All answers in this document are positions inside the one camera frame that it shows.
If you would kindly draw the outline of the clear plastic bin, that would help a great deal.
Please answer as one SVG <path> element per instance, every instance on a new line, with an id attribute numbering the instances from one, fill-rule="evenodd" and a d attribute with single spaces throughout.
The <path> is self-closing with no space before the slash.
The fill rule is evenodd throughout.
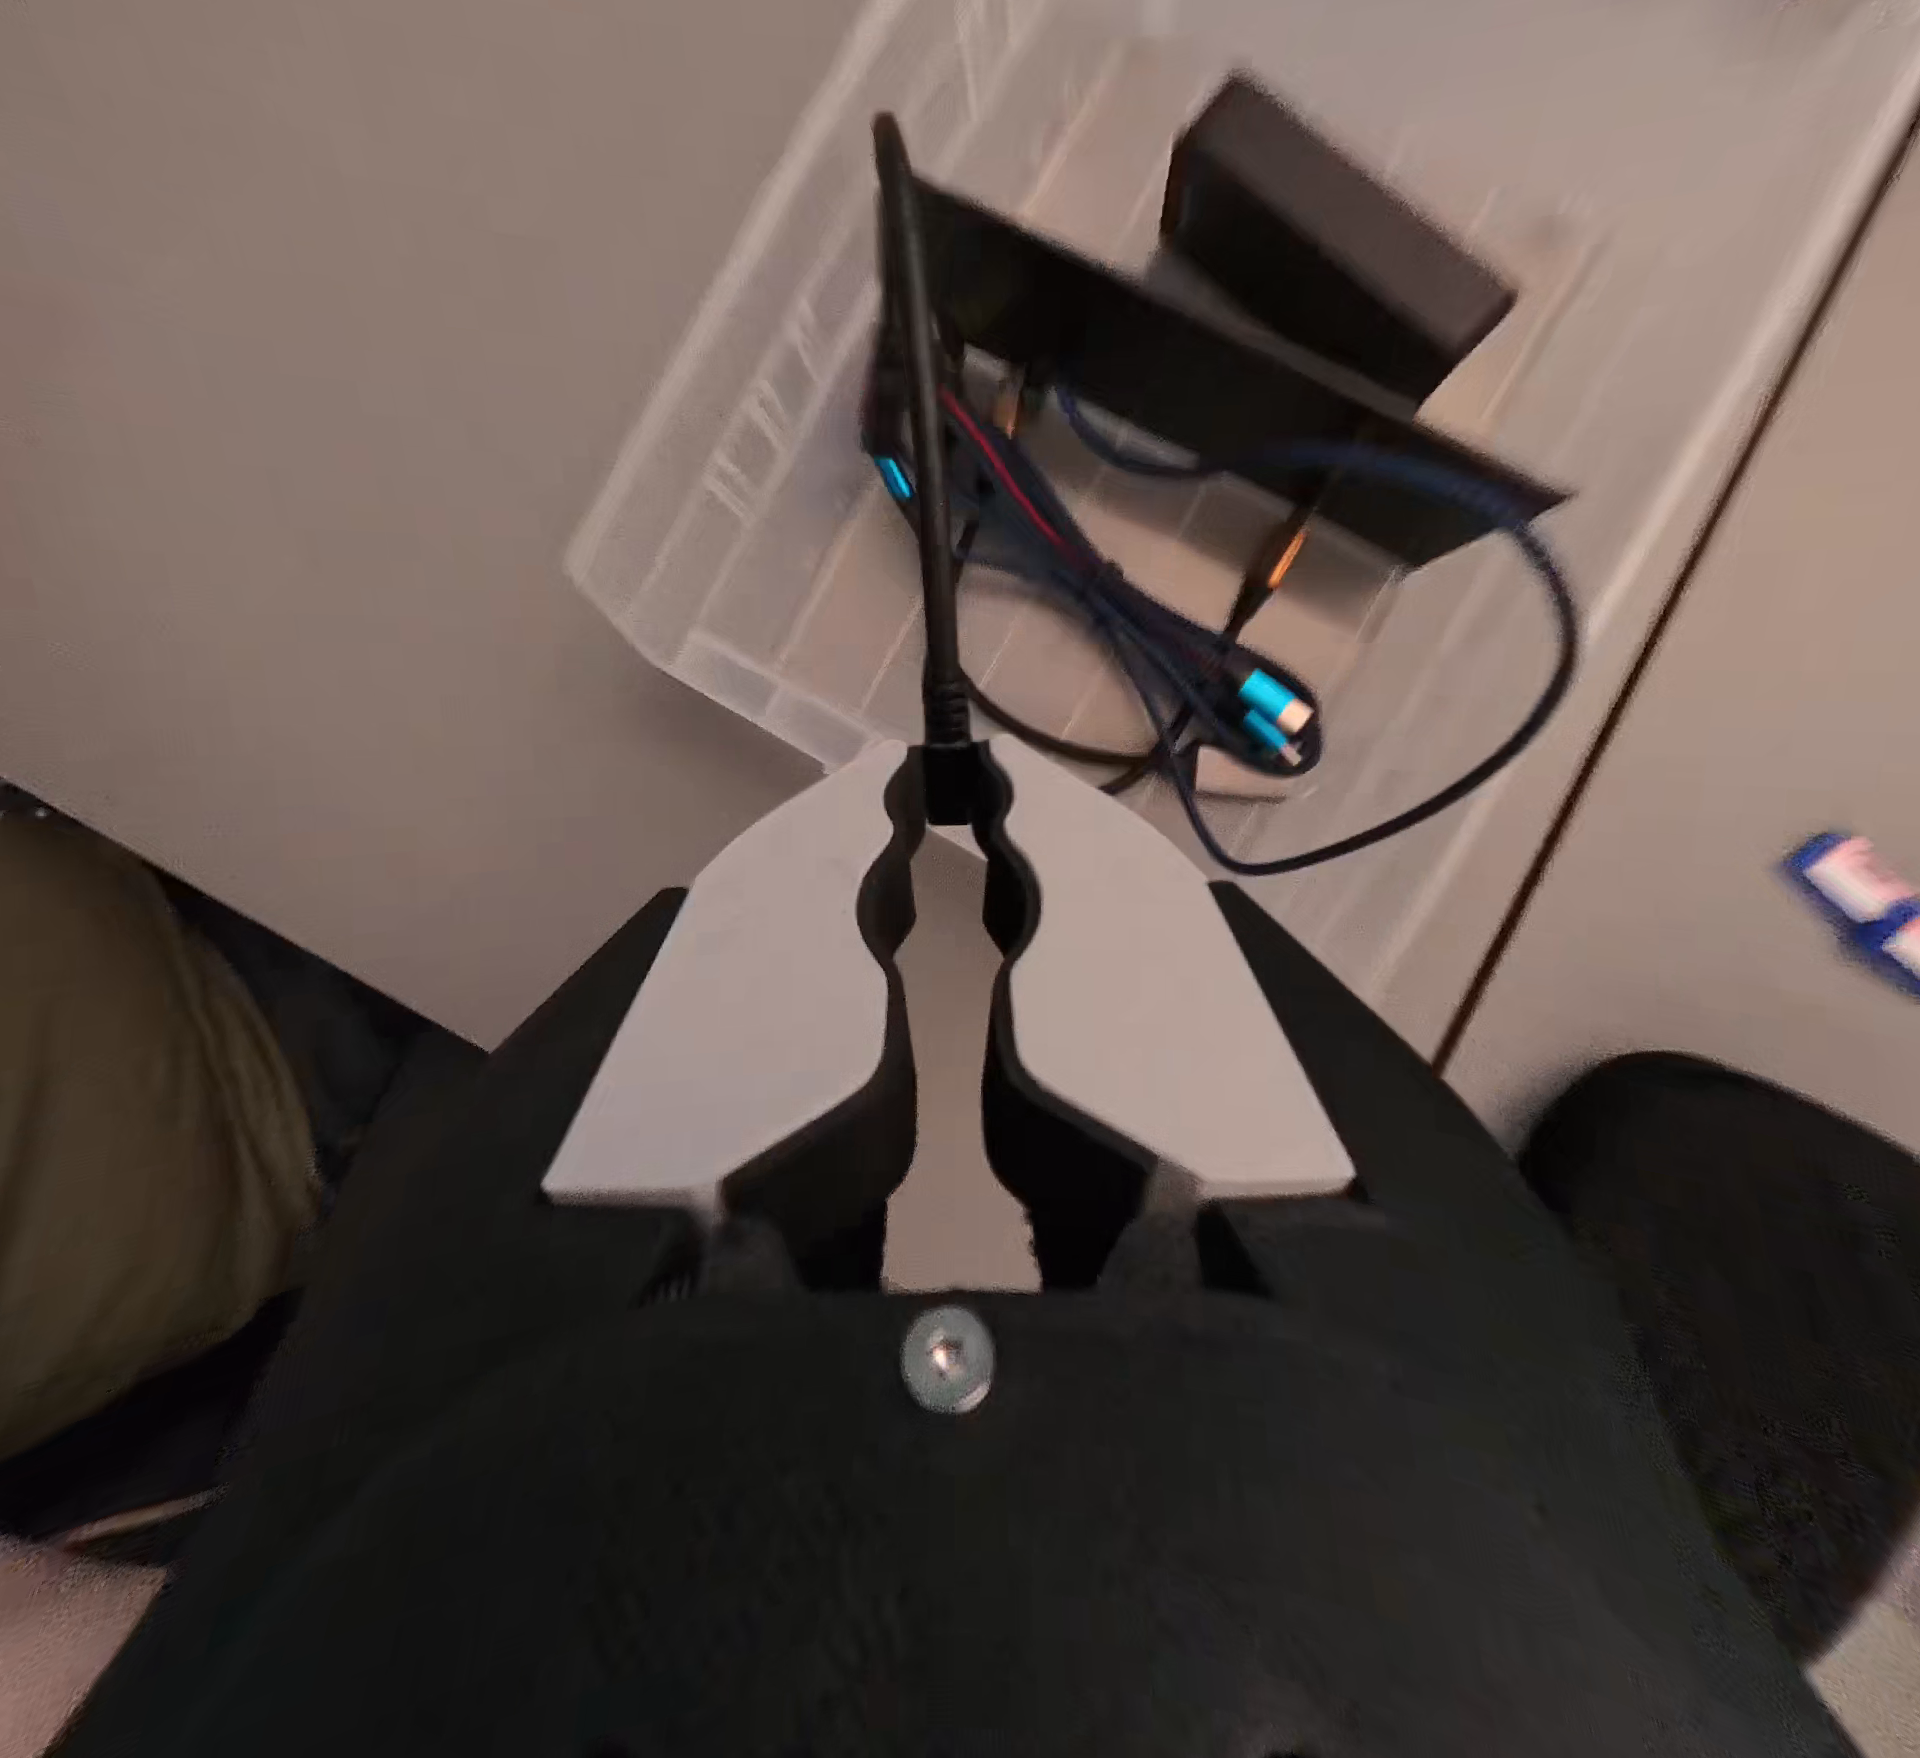
<path id="1" fill-rule="evenodd" d="M 1519 287 L 1423 419 L 1569 494 L 1580 668 L 1517 767 L 1260 889 L 1427 1048 L 1489 957 L 1915 117 L 1915 0 L 866 0 L 576 532 L 647 660 L 825 763 L 918 719 L 911 546 L 857 447 L 869 119 L 1119 267 L 1243 73 Z"/>

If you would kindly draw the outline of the black cable light-blue plug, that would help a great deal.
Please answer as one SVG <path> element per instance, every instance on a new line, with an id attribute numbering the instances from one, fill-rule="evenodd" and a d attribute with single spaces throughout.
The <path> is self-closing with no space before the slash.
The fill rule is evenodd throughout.
<path id="1" fill-rule="evenodd" d="M 860 383 L 859 439 L 913 526 L 922 589 L 922 785 L 932 827 L 972 830 L 986 762 L 972 737 L 959 658 L 948 485 L 945 357 L 925 247 L 920 176 L 900 119 L 870 119 L 878 305 Z"/>

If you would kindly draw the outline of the black hub silver rim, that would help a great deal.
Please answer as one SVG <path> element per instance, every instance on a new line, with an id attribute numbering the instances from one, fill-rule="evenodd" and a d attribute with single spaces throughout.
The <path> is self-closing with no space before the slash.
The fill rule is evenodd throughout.
<path id="1" fill-rule="evenodd" d="M 1475 542 L 1486 521 L 1449 497 L 1361 478 L 1362 447 L 1468 473 L 1524 521 L 1569 499 L 1427 427 L 1367 378 L 1188 308 L 925 174 L 915 182 L 932 302 L 952 341 L 1275 497 L 1295 497 L 1308 482 L 1278 468 L 1282 450 L 1338 447 L 1347 461 L 1322 513 L 1405 569 Z"/>

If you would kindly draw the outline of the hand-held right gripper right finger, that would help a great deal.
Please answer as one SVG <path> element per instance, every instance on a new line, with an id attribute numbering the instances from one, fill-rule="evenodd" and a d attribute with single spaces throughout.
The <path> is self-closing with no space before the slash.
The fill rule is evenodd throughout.
<path id="1" fill-rule="evenodd" d="M 1347 1198 L 1355 1165 L 1196 864 L 1020 740 L 977 767 L 979 1133 L 1041 1286 L 1091 1290 L 1138 1218 Z"/>

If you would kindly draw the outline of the black usb hub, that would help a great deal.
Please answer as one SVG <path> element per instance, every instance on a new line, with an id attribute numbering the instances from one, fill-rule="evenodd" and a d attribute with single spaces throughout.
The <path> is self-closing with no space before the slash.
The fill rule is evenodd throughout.
<path id="1" fill-rule="evenodd" d="M 1262 330 L 1413 404 L 1517 287 L 1246 74 L 1176 139 L 1162 247 Z"/>

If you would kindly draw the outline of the blue sticker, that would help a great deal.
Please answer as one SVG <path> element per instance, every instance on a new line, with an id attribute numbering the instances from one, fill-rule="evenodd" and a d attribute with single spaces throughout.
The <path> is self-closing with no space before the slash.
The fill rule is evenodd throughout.
<path id="1" fill-rule="evenodd" d="M 1856 964 L 1918 995 L 1918 890 L 1870 838 L 1812 834 L 1784 857 L 1782 872 Z"/>

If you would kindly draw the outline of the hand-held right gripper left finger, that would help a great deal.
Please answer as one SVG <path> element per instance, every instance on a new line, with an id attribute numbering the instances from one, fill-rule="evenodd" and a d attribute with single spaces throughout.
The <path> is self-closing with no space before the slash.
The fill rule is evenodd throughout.
<path id="1" fill-rule="evenodd" d="M 542 1170 L 548 1204 L 773 1230 L 817 1290 L 878 1290 L 918 1144 L 900 950 L 918 747 L 876 743 L 687 887 Z"/>

